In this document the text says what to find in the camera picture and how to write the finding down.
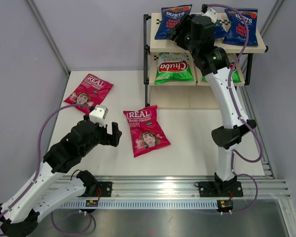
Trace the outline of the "blue Burts sea salt bag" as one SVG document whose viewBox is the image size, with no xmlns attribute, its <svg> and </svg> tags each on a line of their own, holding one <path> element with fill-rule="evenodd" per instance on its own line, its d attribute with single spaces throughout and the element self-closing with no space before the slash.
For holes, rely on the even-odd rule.
<svg viewBox="0 0 296 237">
<path fill-rule="evenodd" d="M 192 14 L 191 37 L 193 40 L 213 40 L 227 34 L 215 14 Z"/>
</svg>

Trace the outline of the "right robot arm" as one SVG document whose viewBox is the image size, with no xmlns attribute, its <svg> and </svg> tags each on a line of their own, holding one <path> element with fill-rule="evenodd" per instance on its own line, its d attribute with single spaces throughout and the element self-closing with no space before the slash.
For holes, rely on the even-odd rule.
<svg viewBox="0 0 296 237">
<path fill-rule="evenodd" d="M 241 107 L 233 81 L 228 77 L 232 69 L 227 53 L 215 46 L 214 31 L 210 17 L 185 14 L 171 30 L 169 38 L 190 52 L 195 66 L 210 85 L 222 115 L 222 126 L 211 133 L 218 147 L 218 168 L 212 182 L 198 183 L 200 196 L 242 197 L 241 183 L 232 167 L 234 150 L 257 124 Z"/>
</svg>

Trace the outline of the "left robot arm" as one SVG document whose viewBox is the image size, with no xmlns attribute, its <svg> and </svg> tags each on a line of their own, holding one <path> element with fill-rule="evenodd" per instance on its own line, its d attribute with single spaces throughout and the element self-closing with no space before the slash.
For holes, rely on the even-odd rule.
<svg viewBox="0 0 296 237">
<path fill-rule="evenodd" d="M 97 119 L 84 119 L 74 126 L 60 142 L 54 144 L 43 157 L 38 170 L 19 192 L 5 203 L 0 203 L 2 236 L 26 237 L 47 215 L 75 197 L 90 197 L 99 192 L 98 181 L 87 170 L 53 193 L 46 190 L 79 164 L 97 145 L 117 147 L 122 132 L 112 122 L 112 133 Z"/>
</svg>

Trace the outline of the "green Chuba bag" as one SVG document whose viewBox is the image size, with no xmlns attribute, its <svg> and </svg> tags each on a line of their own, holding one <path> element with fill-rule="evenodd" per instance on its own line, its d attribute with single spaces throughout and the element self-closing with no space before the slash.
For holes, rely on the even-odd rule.
<svg viewBox="0 0 296 237">
<path fill-rule="evenodd" d="M 226 59 L 228 58 L 229 61 L 229 69 L 234 67 L 231 78 L 234 83 L 242 84 L 244 81 L 243 74 L 240 71 L 239 62 L 237 61 L 237 54 L 234 53 L 216 53 L 214 52 L 210 56 L 204 59 L 205 65 L 203 66 L 204 70 L 200 70 L 198 68 L 195 68 L 197 70 L 197 80 L 198 83 L 207 82 L 206 75 L 209 73 L 216 72 L 218 69 L 224 68 L 227 66 Z"/>
<path fill-rule="evenodd" d="M 170 81 L 194 81 L 186 53 L 159 53 L 154 83 L 158 85 Z"/>
</svg>

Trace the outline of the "blue Burts chilli bag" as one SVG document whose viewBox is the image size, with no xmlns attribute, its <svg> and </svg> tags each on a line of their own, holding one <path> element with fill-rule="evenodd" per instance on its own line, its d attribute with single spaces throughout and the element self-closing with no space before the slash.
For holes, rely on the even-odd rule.
<svg viewBox="0 0 296 237">
<path fill-rule="evenodd" d="M 175 27 L 185 14 L 190 14 L 192 4 L 184 4 L 175 7 L 163 7 L 161 9 L 161 22 L 154 37 L 155 40 L 166 40 L 170 31 Z"/>
<path fill-rule="evenodd" d="M 237 10 L 243 15 L 249 30 L 249 39 L 247 46 L 258 46 L 258 40 L 256 37 L 256 27 L 258 18 L 258 9 L 254 8 L 237 8 Z M 241 16 L 234 10 L 224 10 L 229 21 L 231 22 L 230 28 L 226 37 L 223 39 L 224 44 L 241 45 L 243 46 L 247 31 Z"/>
</svg>

